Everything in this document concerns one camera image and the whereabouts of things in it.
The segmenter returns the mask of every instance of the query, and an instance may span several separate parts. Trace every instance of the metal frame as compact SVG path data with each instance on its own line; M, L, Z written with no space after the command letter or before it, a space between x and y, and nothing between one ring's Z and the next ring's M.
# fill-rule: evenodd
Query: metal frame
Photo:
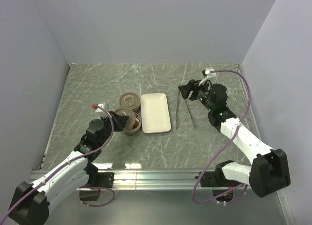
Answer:
M115 173L113 190L192 190L196 182L195 177L201 171L202 169L99 170L99 172ZM32 171L30 182L48 172L48 170ZM201 188L199 185L198 189L211 189L211 187Z

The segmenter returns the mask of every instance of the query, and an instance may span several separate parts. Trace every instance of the container lid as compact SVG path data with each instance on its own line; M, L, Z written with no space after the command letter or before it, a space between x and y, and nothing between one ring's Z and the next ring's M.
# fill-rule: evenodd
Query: container lid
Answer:
M136 115L132 110L130 110L128 108L121 107L121 108L118 108L117 110L115 110L115 113L118 115L129 116L129 119L128 119L124 129L131 130L133 128L133 125L135 124L135 121L136 121Z
M128 108L134 112L137 112L140 107L140 98L135 93L125 93L119 98L119 104L121 107Z
M136 122L133 126L133 129L132 130L124 130L125 134L134 135L140 131L141 126L142 126L141 117L137 113L135 113L135 114L136 114Z

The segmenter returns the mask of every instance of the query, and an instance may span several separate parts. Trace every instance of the marble table surface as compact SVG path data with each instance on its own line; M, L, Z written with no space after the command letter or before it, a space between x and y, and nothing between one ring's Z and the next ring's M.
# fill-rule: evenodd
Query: marble table surface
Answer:
M73 64L66 81L56 123L52 130L42 169L50 170L73 150L85 133L89 122L97 118L92 103L104 100L109 110L119 108L119 96L125 92L138 95L165 93L172 129L168 133L128 136L115 132L111 142L94 161L100 169L170 169L202 168L212 155L227 143L228 138L213 128L207 110L199 101L187 101L194 117L192 126L186 105L180 96L176 129L177 86L190 79L201 79L201 71L213 66L216 70L232 69L233 64L165 63L165 64ZM241 82L235 74L218 73L212 83L227 87L228 106L240 117L246 108ZM255 133L250 115L244 125ZM235 160L249 164L245 155L231 144L213 162Z

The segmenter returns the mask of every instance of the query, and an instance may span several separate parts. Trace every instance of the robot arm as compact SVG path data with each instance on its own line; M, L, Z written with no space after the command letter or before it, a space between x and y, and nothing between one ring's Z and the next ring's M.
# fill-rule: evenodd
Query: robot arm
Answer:
M226 161L216 166L213 176L205 180L217 181L224 185L226 181L237 181L250 185L259 197L287 187L290 184L287 156L281 149L274 150L261 142L227 107L226 87L212 84L210 80L190 80L187 85L179 86L183 99L200 101L208 112L208 120L219 132L232 138L237 126L239 130L233 142L242 150L251 163L250 166Z
M122 131L129 117L119 116L109 112L114 125L114 131ZM9 215L11 219L20 225L43 225L51 211L67 196L77 188L84 185L98 186L98 169L92 162L101 153L96 151L88 156L82 156L101 147L112 133L112 125L108 117L92 120L74 150L59 165L48 174L33 181L31 184L22 182L15 190L10 208L24 195L38 187L17 208ZM51 179L51 176L64 163L69 163L58 171Z

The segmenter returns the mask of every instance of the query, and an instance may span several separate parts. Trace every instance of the metal tongs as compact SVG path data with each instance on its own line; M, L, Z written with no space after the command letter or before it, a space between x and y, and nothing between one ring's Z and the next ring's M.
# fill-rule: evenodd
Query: metal tongs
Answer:
M175 111L175 116L176 116L176 117L175 117L175 129L177 129L177 118L178 118L178 113L179 113L179 111L180 111L180 109L179 109L179 100L180 100L180 90L178 89L178 90L177 90L176 111ZM190 115L190 118L191 118L191 121L192 121L192 124L193 124L193 128L195 129L194 120L193 120L193 117L192 117L192 115L191 115L189 105L188 105L187 102L186 102L186 99L184 99L184 102L185 102L187 111L189 112L189 115Z

